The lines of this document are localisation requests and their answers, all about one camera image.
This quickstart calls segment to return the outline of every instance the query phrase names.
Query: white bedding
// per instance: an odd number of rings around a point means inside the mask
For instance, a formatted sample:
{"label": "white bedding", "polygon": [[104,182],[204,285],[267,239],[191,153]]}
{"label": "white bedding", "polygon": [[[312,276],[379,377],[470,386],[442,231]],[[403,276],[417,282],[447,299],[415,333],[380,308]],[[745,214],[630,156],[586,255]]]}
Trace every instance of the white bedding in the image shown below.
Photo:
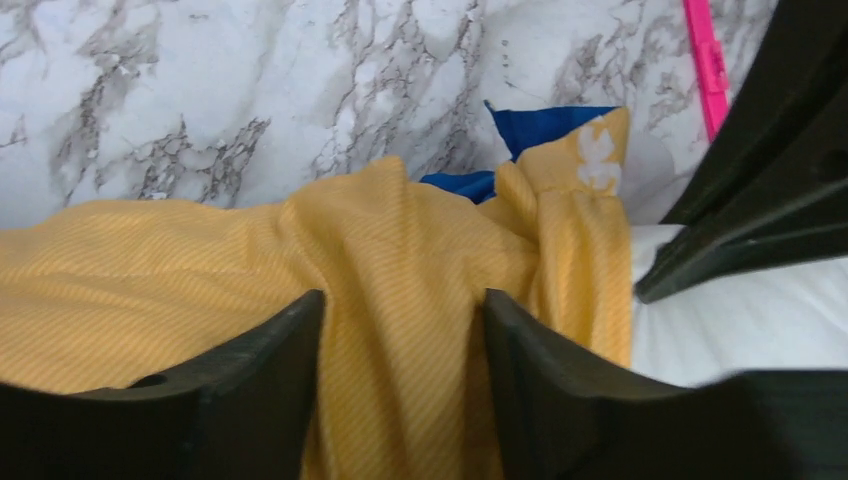
{"label": "white bedding", "polygon": [[[688,179],[659,142],[632,140],[621,197],[635,225],[636,282],[680,229],[656,222]],[[687,386],[747,369],[848,369],[848,258],[725,277],[650,305],[634,299],[632,367]]]}

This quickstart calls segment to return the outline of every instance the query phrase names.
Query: gray marble veining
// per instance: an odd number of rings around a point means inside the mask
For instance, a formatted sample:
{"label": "gray marble veining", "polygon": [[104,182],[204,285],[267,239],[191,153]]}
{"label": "gray marble veining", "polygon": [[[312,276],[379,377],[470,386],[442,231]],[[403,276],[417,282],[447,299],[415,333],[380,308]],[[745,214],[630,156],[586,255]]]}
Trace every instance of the gray marble veining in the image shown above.
{"label": "gray marble veining", "polygon": [[[776,0],[714,0],[735,89]],[[278,201],[387,154],[507,158],[498,108],[627,105],[706,149],[678,0],[0,0],[0,228],[96,198]]]}

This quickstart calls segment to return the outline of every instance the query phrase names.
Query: yellow fabric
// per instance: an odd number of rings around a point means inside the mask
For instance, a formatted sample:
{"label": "yellow fabric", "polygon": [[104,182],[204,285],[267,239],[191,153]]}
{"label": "yellow fabric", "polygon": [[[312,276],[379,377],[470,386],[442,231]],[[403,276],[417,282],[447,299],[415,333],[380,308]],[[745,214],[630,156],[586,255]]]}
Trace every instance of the yellow fabric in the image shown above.
{"label": "yellow fabric", "polygon": [[502,289],[630,359],[628,113],[497,171],[483,205],[386,158],[281,204],[100,201],[0,233],[0,379],[122,387],[327,293],[304,478],[499,478],[476,306]]}

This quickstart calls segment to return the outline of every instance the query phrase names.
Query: blue fabric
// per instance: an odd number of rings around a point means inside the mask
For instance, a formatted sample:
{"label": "blue fabric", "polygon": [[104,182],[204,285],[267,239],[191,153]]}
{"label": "blue fabric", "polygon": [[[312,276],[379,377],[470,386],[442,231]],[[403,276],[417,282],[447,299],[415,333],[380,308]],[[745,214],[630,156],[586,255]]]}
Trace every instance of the blue fabric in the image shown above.
{"label": "blue fabric", "polygon": [[[492,114],[498,133],[506,143],[514,162],[524,150],[560,139],[616,107],[554,107],[535,111],[514,111],[495,110],[486,102],[486,108]],[[482,203],[495,196],[495,173],[489,170],[465,175],[433,173],[425,175],[421,183],[462,195],[474,203]]]}

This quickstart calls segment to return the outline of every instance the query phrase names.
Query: pink strap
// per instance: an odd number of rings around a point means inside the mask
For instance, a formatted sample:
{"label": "pink strap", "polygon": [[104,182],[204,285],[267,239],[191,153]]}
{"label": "pink strap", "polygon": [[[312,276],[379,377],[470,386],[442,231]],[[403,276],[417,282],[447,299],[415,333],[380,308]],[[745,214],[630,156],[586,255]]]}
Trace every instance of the pink strap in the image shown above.
{"label": "pink strap", "polygon": [[727,89],[730,83],[724,67],[721,43],[716,40],[713,31],[709,0],[683,0],[683,5],[698,73],[704,123],[707,125],[707,136],[712,142],[727,116]]}

